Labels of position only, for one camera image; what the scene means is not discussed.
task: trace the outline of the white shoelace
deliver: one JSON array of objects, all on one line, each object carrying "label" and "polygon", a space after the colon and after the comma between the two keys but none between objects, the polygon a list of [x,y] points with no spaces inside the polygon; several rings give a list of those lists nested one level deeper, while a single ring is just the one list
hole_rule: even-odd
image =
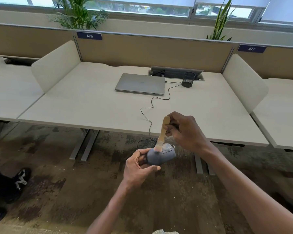
[{"label": "white shoelace", "polygon": [[19,184],[27,184],[27,181],[24,180],[24,176],[25,176],[25,169],[21,170],[18,174],[20,175],[23,172],[23,174],[19,177],[19,180],[15,182],[16,184],[16,188],[21,190],[20,185]]}]

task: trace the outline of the pen holder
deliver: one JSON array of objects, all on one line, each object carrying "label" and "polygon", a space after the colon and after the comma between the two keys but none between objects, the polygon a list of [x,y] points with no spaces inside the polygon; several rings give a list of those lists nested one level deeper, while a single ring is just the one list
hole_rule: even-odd
[{"label": "pen holder", "polygon": [[192,87],[192,84],[193,84],[193,81],[195,80],[195,77],[196,77],[195,73],[193,73],[191,71],[185,72],[185,75],[182,80],[182,86],[186,87],[186,88]]}]

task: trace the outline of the laptop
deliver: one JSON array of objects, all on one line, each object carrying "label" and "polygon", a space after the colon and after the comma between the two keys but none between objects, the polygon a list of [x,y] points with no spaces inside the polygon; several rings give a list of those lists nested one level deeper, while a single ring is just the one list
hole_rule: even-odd
[{"label": "laptop", "polygon": [[115,87],[115,90],[164,95],[165,78],[152,75],[123,73],[117,83],[117,86]]}]

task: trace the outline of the white desk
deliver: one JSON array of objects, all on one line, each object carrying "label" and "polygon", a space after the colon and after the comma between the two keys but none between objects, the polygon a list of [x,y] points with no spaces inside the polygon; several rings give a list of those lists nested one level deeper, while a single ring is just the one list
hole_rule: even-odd
[{"label": "white desk", "polygon": [[0,120],[15,121],[42,95],[31,67],[0,63]]},{"label": "white desk", "polygon": [[275,148],[293,149],[293,80],[266,83],[269,93],[251,115]]},{"label": "white desk", "polygon": [[[150,123],[140,112],[151,106],[151,95],[115,91],[122,73],[148,74],[149,68],[81,62],[31,106],[20,121],[94,130],[148,134]],[[172,111],[193,115],[211,141],[268,145],[261,131],[220,73],[203,73],[205,82],[170,90],[168,101],[154,99],[154,109],[143,109],[159,135],[162,119]],[[168,98],[165,84],[164,98]]]}]

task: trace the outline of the hand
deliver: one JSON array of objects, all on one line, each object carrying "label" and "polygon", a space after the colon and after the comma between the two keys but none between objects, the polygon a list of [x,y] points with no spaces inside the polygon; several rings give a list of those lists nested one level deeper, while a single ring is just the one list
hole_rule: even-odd
[{"label": "hand", "polygon": [[175,141],[186,150],[203,155],[208,150],[214,149],[214,145],[205,137],[193,116],[184,116],[178,112],[172,112],[170,125],[165,125],[166,136],[173,136]]},{"label": "hand", "polygon": [[126,185],[128,190],[140,187],[149,174],[160,170],[160,166],[150,166],[148,164],[139,165],[139,161],[144,159],[145,154],[149,150],[150,149],[138,149],[127,159],[122,182]]}]

